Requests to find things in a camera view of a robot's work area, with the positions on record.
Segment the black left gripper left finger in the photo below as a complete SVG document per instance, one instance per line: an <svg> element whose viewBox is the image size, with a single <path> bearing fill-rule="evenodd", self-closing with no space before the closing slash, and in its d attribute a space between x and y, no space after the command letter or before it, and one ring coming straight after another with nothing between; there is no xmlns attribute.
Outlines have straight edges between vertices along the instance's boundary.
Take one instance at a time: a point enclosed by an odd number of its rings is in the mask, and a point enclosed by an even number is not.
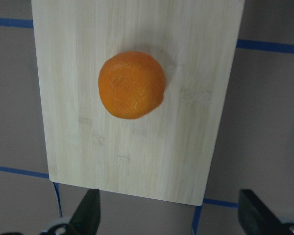
<svg viewBox="0 0 294 235"><path fill-rule="evenodd" d="M100 193L98 189L89 189L69 224L77 235L96 235L100 224Z"/></svg>

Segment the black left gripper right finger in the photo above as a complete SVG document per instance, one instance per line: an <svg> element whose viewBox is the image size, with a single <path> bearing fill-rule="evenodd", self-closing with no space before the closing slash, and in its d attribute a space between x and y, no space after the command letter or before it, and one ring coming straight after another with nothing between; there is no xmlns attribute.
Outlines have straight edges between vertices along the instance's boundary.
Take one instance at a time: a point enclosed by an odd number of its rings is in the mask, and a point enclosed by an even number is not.
<svg viewBox="0 0 294 235"><path fill-rule="evenodd" d="M238 220L246 235L288 235L289 231L250 189L239 191Z"/></svg>

